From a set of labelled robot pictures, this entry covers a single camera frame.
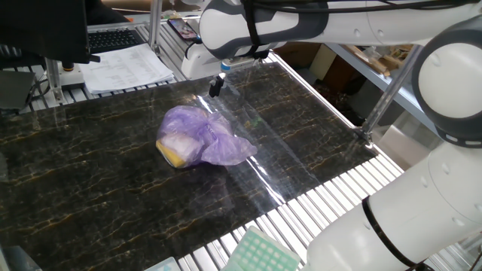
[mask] yellow object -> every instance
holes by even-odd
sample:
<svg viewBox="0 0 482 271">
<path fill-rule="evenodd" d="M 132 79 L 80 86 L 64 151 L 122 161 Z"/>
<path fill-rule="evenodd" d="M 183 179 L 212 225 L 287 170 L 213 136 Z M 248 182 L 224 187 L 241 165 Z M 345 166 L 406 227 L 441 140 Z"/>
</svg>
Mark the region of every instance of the yellow object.
<svg viewBox="0 0 482 271">
<path fill-rule="evenodd" d="M 173 151 L 164 147 L 160 143 L 160 139 L 156 141 L 157 149 L 163 154 L 164 158 L 166 158 L 167 162 L 174 166 L 175 168 L 182 168 L 186 164 L 186 162 L 177 156 Z"/>
</svg>

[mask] cardboard box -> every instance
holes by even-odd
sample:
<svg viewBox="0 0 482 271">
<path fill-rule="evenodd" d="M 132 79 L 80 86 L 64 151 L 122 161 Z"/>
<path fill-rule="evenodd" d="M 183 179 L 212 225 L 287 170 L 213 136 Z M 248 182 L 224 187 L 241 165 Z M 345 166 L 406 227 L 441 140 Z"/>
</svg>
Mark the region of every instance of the cardboard box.
<svg viewBox="0 0 482 271">
<path fill-rule="evenodd" d="M 309 68 L 315 59 L 321 44 L 306 42 L 288 42 L 285 46 L 274 49 L 293 69 Z"/>
</svg>

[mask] paper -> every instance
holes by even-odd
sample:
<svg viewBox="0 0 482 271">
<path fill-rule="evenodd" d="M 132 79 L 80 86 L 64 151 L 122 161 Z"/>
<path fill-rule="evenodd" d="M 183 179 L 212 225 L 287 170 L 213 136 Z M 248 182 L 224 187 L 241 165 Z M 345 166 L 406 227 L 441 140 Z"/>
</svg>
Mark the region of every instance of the paper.
<svg viewBox="0 0 482 271">
<path fill-rule="evenodd" d="M 100 63 L 80 64 L 92 94 L 152 84 L 173 78 L 148 44 L 99 53 Z"/>
</svg>

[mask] desk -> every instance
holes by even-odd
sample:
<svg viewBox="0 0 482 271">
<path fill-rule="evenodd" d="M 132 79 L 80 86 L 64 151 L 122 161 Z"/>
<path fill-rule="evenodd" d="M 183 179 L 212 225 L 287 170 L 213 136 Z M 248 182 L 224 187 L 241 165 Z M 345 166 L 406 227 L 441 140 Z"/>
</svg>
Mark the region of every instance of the desk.
<svg viewBox="0 0 482 271">
<path fill-rule="evenodd" d="M 0 243 L 44 270 L 143 270 L 182 257 L 375 157 L 278 64 L 0 120 Z M 174 169 L 154 141 L 167 110 L 221 111 L 258 154 Z"/>
</svg>

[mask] black strap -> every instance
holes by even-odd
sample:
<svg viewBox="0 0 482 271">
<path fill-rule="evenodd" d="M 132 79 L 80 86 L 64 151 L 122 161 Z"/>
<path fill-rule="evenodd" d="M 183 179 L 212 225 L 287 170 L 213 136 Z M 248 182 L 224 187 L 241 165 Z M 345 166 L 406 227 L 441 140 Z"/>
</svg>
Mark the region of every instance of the black strap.
<svg viewBox="0 0 482 271">
<path fill-rule="evenodd" d="M 378 235 L 382 243 L 386 246 L 386 248 L 388 248 L 390 252 L 392 252 L 393 256 L 395 256 L 399 261 L 411 268 L 417 266 L 418 264 L 405 257 L 395 247 L 395 245 L 393 245 L 392 241 L 390 241 L 388 236 L 383 232 L 382 227 L 378 224 L 377 219 L 375 219 L 375 216 L 371 211 L 370 204 L 368 203 L 369 198 L 370 196 L 363 199 L 363 201 L 361 202 L 361 206 L 363 207 L 363 212 L 365 212 L 365 215 L 367 216 L 368 222 L 370 222 L 371 228 L 374 229 L 375 233 Z"/>
<path fill-rule="evenodd" d="M 261 40 L 259 39 L 258 30 L 256 30 L 255 6 L 253 5 L 253 0 L 243 0 L 243 6 L 246 15 L 246 24 L 248 25 L 249 37 L 253 43 L 248 53 L 243 56 L 251 56 L 261 45 Z"/>
</svg>

